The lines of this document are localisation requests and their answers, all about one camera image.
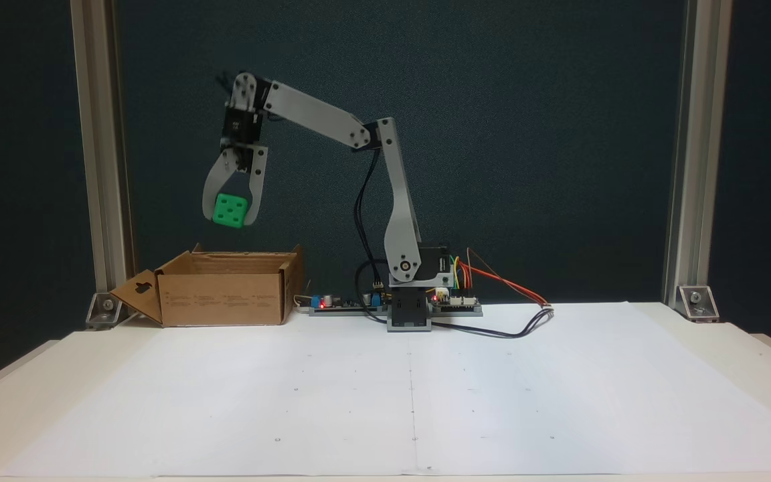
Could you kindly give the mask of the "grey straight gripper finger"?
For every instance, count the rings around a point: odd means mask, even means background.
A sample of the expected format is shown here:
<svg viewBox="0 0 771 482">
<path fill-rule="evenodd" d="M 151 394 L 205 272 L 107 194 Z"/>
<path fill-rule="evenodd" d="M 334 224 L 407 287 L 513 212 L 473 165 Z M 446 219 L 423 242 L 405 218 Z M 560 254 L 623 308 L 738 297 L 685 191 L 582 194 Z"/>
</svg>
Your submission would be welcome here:
<svg viewBox="0 0 771 482">
<path fill-rule="evenodd" d="M 245 173 L 248 174 L 249 200 L 244 225 L 251 226 L 258 217 L 265 183 L 268 149 L 265 146 L 244 146 Z"/>
</svg>

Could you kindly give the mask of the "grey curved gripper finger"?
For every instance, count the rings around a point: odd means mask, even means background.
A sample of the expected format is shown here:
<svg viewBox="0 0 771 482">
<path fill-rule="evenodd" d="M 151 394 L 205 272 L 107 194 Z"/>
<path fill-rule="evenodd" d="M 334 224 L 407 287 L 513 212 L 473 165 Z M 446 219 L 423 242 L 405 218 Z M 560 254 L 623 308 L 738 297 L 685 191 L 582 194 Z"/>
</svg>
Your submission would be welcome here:
<svg viewBox="0 0 771 482">
<path fill-rule="evenodd" d="M 203 186 L 203 216 L 212 218 L 216 199 L 223 186 L 238 171 L 238 156 L 232 147 L 226 147 L 218 155 L 215 163 L 212 165 L 206 177 Z"/>
</svg>

